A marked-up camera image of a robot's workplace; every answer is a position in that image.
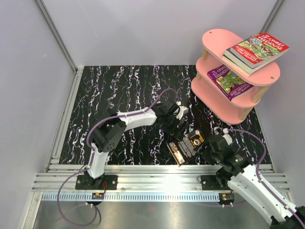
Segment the blue 169-storey treehouse book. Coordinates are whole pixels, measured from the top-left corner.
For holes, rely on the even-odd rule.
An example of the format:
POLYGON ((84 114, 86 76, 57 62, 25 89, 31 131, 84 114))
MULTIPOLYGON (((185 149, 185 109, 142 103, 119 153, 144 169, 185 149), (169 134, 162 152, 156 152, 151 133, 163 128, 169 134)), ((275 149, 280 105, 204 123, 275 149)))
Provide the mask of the blue 169-storey treehouse book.
POLYGON ((182 140, 170 140, 166 145, 178 166, 188 164, 197 157, 197 150, 204 143, 205 137, 200 129, 183 136, 182 140))

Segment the purple treehouse book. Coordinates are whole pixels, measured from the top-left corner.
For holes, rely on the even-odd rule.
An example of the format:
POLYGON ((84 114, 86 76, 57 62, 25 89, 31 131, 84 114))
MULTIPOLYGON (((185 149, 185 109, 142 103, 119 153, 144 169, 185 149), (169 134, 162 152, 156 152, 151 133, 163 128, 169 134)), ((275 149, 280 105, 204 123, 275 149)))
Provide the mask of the purple treehouse book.
POLYGON ((207 75, 230 101, 252 91, 254 87, 225 65, 208 71, 207 75))

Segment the blue orange sunset paperback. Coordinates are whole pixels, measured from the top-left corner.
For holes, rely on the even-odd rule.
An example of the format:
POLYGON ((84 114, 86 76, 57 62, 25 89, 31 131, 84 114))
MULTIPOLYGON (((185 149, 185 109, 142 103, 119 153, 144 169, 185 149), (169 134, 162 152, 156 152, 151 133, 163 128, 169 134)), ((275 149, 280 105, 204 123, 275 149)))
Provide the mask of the blue orange sunset paperback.
POLYGON ((263 67, 262 64, 254 67, 252 64, 246 63, 240 57, 231 52, 230 49, 225 50, 223 57, 226 57, 230 62, 234 63, 234 65, 238 66, 247 74, 252 74, 263 67))

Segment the dark blue hardcover book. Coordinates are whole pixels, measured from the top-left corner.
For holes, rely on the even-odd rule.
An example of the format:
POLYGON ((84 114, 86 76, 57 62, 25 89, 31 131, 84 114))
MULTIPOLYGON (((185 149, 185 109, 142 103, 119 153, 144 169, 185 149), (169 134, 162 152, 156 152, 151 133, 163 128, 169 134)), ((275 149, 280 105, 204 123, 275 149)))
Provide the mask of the dark blue hardcover book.
POLYGON ((234 55, 223 55, 222 59, 230 63, 233 67, 235 67, 237 70, 241 71, 247 76, 250 76, 251 74, 260 69, 260 67, 251 68, 239 58, 236 58, 234 55))

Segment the red 13-storey treehouse book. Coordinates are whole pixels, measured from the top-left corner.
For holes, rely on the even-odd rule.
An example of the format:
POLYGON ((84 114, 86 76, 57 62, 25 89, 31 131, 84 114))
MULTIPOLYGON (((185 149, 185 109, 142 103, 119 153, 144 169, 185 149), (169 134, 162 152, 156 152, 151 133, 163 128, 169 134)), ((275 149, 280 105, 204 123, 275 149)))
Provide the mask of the red 13-storey treehouse book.
POLYGON ((277 59, 289 48, 284 42, 264 32, 232 46, 228 52, 250 68, 255 68, 277 59))

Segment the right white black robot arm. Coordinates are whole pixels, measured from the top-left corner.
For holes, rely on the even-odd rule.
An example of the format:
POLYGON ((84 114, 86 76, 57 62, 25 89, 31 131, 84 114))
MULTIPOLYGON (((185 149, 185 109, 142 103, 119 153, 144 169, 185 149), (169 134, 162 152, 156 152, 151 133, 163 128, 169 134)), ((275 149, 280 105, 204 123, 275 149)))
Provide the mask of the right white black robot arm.
POLYGON ((305 208, 279 193, 259 172, 258 166, 234 151, 230 136, 213 135, 206 139, 197 152, 214 165, 216 185, 238 193, 265 219, 272 229, 303 229, 305 208))

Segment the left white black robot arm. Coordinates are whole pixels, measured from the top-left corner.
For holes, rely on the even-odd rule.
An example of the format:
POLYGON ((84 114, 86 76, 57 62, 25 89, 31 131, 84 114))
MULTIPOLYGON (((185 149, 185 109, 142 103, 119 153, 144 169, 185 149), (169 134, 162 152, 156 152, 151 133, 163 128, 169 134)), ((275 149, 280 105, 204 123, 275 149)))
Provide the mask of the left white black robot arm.
POLYGON ((142 110, 125 113, 108 110, 108 116, 89 131, 87 143, 91 155, 86 171, 78 176, 77 189, 98 189, 102 186, 108 154, 117 147, 122 135, 131 129, 156 125, 180 140, 186 127, 183 117, 188 110, 181 102, 152 104, 142 110))

